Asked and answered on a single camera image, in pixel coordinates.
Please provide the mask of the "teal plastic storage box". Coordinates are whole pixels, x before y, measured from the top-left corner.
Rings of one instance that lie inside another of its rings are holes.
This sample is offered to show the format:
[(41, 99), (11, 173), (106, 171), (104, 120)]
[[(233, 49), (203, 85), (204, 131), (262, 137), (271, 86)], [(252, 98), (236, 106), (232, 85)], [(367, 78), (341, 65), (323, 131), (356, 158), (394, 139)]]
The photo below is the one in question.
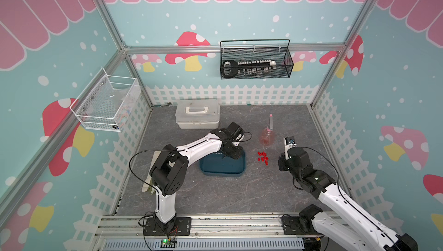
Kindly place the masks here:
[(240, 177), (246, 170), (246, 155), (241, 151), (240, 157), (233, 159), (222, 152), (216, 152), (203, 157), (198, 164), (206, 176)]

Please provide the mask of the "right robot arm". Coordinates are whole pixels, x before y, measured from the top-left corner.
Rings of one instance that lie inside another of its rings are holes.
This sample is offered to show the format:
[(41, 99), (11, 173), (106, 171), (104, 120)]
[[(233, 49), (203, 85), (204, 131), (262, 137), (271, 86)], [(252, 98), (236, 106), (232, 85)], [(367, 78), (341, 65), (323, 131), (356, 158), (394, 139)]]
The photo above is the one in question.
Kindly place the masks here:
[(313, 229), (348, 251), (418, 250), (412, 236), (400, 235), (382, 224), (347, 195), (338, 180), (314, 169), (307, 147), (287, 144), (284, 148), (279, 157), (280, 171), (288, 171), (297, 189), (311, 194), (346, 222), (345, 225), (336, 223), (320, 207), (310, 205), (299, 213), (301, 230)]

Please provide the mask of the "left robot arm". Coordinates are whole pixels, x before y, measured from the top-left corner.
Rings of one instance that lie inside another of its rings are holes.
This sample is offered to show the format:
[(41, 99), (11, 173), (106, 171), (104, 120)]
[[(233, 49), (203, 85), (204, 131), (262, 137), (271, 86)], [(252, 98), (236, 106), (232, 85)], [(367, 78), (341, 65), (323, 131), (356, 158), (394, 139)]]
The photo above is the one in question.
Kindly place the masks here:
[(232, 122), (228, 128), (213, 129), (206, 136), (184, 146), (169, 144), (163, 147), (149, 172), (151, 186), (156, 192), (155, 218), (159, 223), (167, 224), (176, 218), (175, 194), (184, 183), (188, 167), (217, 152), (238, 159), (243, 153), (240, 143), (245, 133)]

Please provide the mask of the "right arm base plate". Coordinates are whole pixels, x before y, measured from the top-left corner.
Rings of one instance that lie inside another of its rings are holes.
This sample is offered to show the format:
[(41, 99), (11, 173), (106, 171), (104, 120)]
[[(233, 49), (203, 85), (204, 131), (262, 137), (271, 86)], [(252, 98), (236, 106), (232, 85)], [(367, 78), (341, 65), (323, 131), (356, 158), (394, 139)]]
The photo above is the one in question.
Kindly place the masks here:
[(317, 231), (313, 228), (311, 220), (304, 216), (282, 215), (280, 218), (283, 232), (286, 236), (315, 235)]

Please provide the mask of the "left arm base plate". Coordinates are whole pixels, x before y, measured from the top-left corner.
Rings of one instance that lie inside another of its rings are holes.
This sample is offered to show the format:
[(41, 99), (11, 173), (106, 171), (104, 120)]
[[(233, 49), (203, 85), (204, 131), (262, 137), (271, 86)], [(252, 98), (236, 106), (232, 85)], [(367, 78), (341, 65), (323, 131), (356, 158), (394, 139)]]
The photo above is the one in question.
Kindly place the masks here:
[(190, 217), (173, 217), (167, 223), (163, 223), (159, 218), (146, 218), (141, 224), (145, 236), (189, 236), (192, 225)]

